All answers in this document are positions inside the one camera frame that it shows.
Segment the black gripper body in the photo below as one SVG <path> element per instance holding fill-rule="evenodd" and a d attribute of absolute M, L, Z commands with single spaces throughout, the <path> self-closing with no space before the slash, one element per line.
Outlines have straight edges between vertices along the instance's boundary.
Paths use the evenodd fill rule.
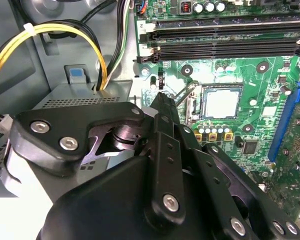
<path fill-rule="evenodd" d="M 49 210 L 40 240 L 222 240 L 195 179 L 183 174 L 184 222 L 153 228 L 145 216 L 151 160 L 138 156 L 61 196 Z"/>

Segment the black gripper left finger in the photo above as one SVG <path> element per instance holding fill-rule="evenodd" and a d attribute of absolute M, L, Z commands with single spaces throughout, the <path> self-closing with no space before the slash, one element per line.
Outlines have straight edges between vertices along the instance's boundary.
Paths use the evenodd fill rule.
<path fill-rule="evenodd" d="M 144 214 L 152 227 L 177 227 L 186 218 L 180 142 L 159 93 L 149 110 L 130 102 L 38 109 L 18 114 L 4 169 L 54 204 L 67 192 L 116 167 L 146 157 Z"/>

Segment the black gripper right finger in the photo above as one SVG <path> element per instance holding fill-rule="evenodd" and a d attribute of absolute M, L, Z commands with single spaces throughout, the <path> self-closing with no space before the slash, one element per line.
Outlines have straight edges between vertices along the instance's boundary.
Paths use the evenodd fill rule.
<path fill-rule="evenodd" d="M 202 187 L 216 240 L 300 240 L 300 229 L 259 186 L 214 143 L 200 147 L 189 127 L 180 124 L 172 98 L 165 109 L 174 123 L 184 165 Z"/>

